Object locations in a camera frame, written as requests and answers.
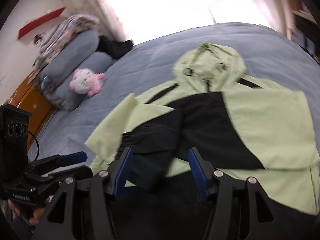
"orange wooden furniture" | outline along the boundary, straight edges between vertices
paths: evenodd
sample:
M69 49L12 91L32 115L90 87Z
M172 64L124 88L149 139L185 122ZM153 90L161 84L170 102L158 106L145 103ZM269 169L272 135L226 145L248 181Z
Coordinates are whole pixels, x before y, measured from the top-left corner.
M32 113L32 117L29 119L29 131L37 136L40 133L43 125L49 120L56 108L53 107L31 83L28 84L31 74L27 76L26 79L16 89L16 91L10 97L8 103ZM33 140L33 137L29 135L27 141L28 150Z

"hand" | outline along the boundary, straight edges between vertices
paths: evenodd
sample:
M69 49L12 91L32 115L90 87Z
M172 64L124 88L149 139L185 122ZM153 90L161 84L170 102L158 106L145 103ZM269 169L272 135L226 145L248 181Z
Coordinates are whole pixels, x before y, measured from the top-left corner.
M8 200L10 209L17 215L22 216L23 215L23 207L19 205L18 203L12 202L11 200ZM49 198L47 198L44 203L49 203ZM39 223L40 217L43 215L45 208L36 208L33 211L33 217L29 219L29 223L33 226L36 226Z

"camera lens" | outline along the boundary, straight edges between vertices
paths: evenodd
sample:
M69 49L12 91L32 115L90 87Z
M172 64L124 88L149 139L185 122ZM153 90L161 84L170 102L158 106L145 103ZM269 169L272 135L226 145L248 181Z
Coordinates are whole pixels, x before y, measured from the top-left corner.
M27 135L27 133L28 133L28 125L26 123L23 126L23 133L24 133L24 135Z
M13 122L9 122L9 125L8 125L8 133L10 136L13 135L13 132L14 132L14 125L13 125Z
M19 121L19 122L17 122L17 125L16 125L16 134L17 134L17 136L20 136L21 133L22 133L22 124Z

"pillow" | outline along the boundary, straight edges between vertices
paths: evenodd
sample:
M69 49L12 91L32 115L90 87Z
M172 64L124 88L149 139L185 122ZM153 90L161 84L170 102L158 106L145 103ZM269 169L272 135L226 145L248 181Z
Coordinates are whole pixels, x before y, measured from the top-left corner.
M74 71L90 54L96 51L99 44L98 33L88 30L77 35L40 73L40 82L48 77L46 91L51 91Z
M104 73L112 65L111 56L104 52L94 52L77 68L89 68L95 73ZM75 110L86 95L78 95L69 88L73 72L55 90L48 92L45 97L53 106L61 110Z

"wall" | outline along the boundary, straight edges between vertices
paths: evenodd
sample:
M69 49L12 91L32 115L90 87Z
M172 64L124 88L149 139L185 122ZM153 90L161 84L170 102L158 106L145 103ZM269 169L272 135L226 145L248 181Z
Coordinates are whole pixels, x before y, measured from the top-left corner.
M70 13L66 9L60 17L17 40L20 28L46 14L49 9L53 11L63 6L60 0L20 0L12 10L0 30L0 104L13 94L33 70L32 65L39 50L32 42L33 37L44 31L50 33Z

